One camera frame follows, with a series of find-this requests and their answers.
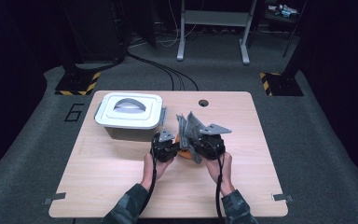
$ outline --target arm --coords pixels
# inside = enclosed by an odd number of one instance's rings
[[[217,160],[209,161],[202,159],[208,168],[212,180],[217,183],[220,175],[219,163]],[[225,207],[227,223],[230,224],[256,224],[258,223],[250,213],[249,204],[243,199],[239,191],[237,191],[231,182],[231,163],[232,157],[229,153],[225,153],[220,158],[223,162],[222,184],[220,192],[223,195],[222,202]]]
[[[173,162],[173,159],[166,162],[157,161],[156,181],[164,174],[167,167]],[[153,176],[153,158],[150,153],[144,156],[144,176],[140,184],[135,184],[123,197],[117,202],[116,206],[103,218],[102,223],[136,223],[145,203],[147,194],[152,184]]]

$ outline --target gray carpet floor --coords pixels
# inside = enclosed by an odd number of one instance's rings
[[[267,96],[260,72],[282,72],[296,46],[282,57],[284,35],[257,34],[249,49],[250,65],[241,62],[238,35],[206,35],[187,40],[185,59],[176,61],[178,43],[129,48],[129,52],[191,77],[200,91],[248,91],[265,133],[282,190],[295,201],[286,217],[261,217],[260,223],[358,223],[358,168],[337,139],[301,72],[296,80],[303,97]],[[83,64],[97,67],[101,64]],[[88,96],[54,94],[61,67],[46,72],[43,100],[0,161],[0,223],[72,223],[52,218],[42,202],[56,192],[82,121]],[[186,91],[194,85],[184,78]],[[101,72],[99,90],[170,91],[171,80],[156,67],[126,58]],[[179,82],[175,80],[179,91]],[[65,122],[73,104],[82,104],[78,122]],[[98,223],[79,218],[76,223]],[[141,219],[138,223],[217,223],[216,219]]]

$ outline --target hand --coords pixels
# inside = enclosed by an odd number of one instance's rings
[[[220,175],[220,168],[219,168],[219,161],[218,160],[207,160],[202,158],[203,162],[205,163],[206,167],[208,168],[209,175],[211,175],[212,180],[214,183],[217,183],[217,178]],[[220,188],[220,192],[223,196],[228,195],[232,191],[235,190],[234,186],[231,183],[231,163],[232,157],[228,152],[225,152],[223,155],[220,156],[220,161],[223,164],[222,169],[222,185]]]
[[[165,172],[165,169],[173,162],[173,159],[169,161],[161,162],[157,161],[156,163],[156,181],[158,181]],[[150,153],[146,153],[144,156],[144,177],[142,178],[141,185],[147,190],[150,190],[153,179],[153,157]]]

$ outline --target black curtain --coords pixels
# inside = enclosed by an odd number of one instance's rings
[[[40,1],[0,0],[0,159],[43,97],[44,73],[60,61],[49,42]],[[79,61],[58,0],[46,1],[68,51]]]
[[[301,70],[358,166],[358,1],[336,0],[321,5],[324,7],[314,6],[323,12],[319,11],[319,22],[309,21],[317,25],[308,32],[312,38],[307,38],[307,47],[302,50]]]

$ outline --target white container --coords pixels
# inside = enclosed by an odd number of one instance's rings
[[[150,130],[163,121],[164,111],[158,95],[112,92],[104,96],[95,121],[109,128]]]

